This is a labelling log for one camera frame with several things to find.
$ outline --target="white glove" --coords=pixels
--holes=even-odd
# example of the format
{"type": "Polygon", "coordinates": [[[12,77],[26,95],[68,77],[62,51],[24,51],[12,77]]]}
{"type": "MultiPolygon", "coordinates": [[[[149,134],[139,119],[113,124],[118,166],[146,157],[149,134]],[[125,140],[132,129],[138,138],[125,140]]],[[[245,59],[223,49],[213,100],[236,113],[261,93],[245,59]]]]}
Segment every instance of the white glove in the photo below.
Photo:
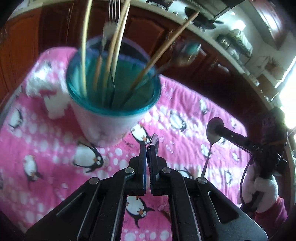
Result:
{"type": "MultiPolygon", "coordinates": [[[[279,198],[279,188],[274,176],[272,176],[272,180],[263,179],[261,177],[257,177],[255,179],[254,165],[250,165],[242,185],[242,197],[244,199],[244,202],[245,203],[251,202],[252,195],[256,191],[260,191],[264,193],[257,207],[258,213],[263,213],[266,210],[270,209],[277,202],[279,198]]],[[[242,201],[238,193],[237,204],[241,204],[241,203],[242,201]]]]}

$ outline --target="bucket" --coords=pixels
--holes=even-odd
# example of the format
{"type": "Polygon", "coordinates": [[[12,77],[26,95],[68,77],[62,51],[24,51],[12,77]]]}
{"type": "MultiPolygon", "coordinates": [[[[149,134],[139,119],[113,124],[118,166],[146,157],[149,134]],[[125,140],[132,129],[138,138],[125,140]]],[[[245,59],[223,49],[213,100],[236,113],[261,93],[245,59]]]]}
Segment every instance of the bucket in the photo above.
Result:
{"type": "MultiPolygon", "coordinates": [[[[126,101],[130,86],[149,61],[148,55],[136,43],[123,38],[115,74],[115,92],[109,76],[106,98],[102,100],[102,78],[105,70],[107,52],[103,54],[103,63],[98,87],[93,88],[93,76],[99,55],[101,37],[88,41],[86,49],[86,89],[82,94],[81,51],[69,62],[66,83],[71,97],[71,106],[86,139],[96,146],[110,147],[122,141],[125,135],[138,123],[149,109],[158,101],[161,92],[159,76],[137,88],[126,101]]],[[[155,74],[152,68],[147,76],[155,74]]]]}

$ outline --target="spoon handle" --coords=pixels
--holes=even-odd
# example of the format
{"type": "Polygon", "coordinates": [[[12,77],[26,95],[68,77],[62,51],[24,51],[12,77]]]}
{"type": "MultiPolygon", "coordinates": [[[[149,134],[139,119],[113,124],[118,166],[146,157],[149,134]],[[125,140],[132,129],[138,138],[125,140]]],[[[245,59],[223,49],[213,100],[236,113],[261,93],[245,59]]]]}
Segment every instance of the spoon handle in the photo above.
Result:
{"type": "Polygon", "coordinates": [[[208,153],[208,155],[207,155],[207,159],[206,159],[206,161],[205,161],[204,168],[202,169],[202,175],[201,175],[201,177],[205,177],[205,172],[206,172],[206,170],[207,170],[207,164],[208,164],[209,159],[210,159],[210,154],[211,154],[212,146],[213,146],[213,144],[210,144],[209,153],[208,153]]]}

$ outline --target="person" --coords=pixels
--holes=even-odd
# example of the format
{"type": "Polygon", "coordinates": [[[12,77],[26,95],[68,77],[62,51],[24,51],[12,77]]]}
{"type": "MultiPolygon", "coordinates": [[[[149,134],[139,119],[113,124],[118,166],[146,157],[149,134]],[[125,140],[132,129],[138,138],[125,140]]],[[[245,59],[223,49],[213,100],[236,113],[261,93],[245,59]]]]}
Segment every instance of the person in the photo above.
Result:
{"type": "MultiPolygon", "coordinates": [[[[263,192],[264,195],[257,206],[255,222],[271,238],[288,217],[284,200],[279,197],[279,188],[274,176],[272,176],[271,180],[261,177],[255,178],[254,165],[250,165],[242,185],[244,202],[249,203],[256,191],[263,192]]],[[[237,203],[242,203],[239,193],[237,203]]]]}

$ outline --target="black pan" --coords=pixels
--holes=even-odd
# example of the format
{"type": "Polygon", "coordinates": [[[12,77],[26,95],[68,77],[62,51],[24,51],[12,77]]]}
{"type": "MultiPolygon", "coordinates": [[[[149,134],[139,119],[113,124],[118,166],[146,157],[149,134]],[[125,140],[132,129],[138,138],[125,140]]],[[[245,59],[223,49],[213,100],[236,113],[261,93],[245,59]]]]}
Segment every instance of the black pan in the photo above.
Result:
{"type": "MultiPolygon", "coordinates": [[[[187,17],[190,17],[195,12],[196,11],[191,9],[190,7],[185,7],[185,13],[186,13],[187,17]]],[[[218,21],[218,20],[209,20],[202,13],[199,13],[199,15],[193,20],[193,23],[195,26],[201,27],[203,29],[214,29],[214,28],[216,28],[214,23],[223,24],[224,22],[218,21]]]]}

